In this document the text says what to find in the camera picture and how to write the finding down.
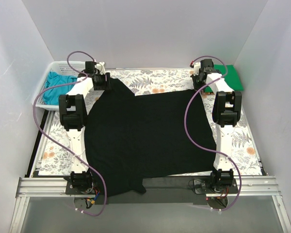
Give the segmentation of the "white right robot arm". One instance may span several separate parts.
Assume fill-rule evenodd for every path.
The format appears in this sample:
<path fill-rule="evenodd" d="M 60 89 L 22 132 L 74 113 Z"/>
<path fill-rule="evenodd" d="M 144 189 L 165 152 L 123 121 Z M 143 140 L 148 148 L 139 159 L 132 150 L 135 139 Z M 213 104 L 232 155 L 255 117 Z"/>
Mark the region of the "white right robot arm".
<path fill-rule="evenodd" d="M 223 192 L 233 185 L 234 172 L 230 160 L 232 136 L 241 118 L 242 94 L 233 90 L 222 73 L 214 67 L 212 59 L 193 60 L 191 78 L 194 89 L 210 87 L 215 95 L 212 120 L 216 127 L 216 156 L 210 174 L 210 188 L 215 193 Z"/>

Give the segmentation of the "black t shirt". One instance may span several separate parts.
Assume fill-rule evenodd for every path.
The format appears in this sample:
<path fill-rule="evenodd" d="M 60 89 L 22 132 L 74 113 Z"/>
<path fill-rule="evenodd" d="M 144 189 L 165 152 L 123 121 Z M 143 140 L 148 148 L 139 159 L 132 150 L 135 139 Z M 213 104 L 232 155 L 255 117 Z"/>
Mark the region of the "black t shirt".
<path fill-rule="evenodd" d="M 119 79 L 95 102 L 84 133 L 88 164 L 104 193 L 146 192 L 143 179 L 210 171 L 216 148 L 193 90 L 136 96 Z"/>

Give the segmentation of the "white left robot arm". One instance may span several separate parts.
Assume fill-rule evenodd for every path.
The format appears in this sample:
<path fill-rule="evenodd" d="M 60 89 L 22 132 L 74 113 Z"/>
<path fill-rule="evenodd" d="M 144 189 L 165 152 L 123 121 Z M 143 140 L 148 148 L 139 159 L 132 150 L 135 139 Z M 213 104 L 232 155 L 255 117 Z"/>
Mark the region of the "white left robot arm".
<path fill-rule="evenodd" d="M 110 90 L 110 74 L 105 70 L 104 62 L 86 61 L 85 69 L 78 75 L 78 84 L 65 95 L 59 96 L 60 123 L 66 130 L 70 150 L 75 155 L 72 159 L 70 179 L 72 188 L 83 194 L 94 189 L 90 168 L 86 165 L 84 132 L 87 123 L 85 97 L 91 89 Z"/>

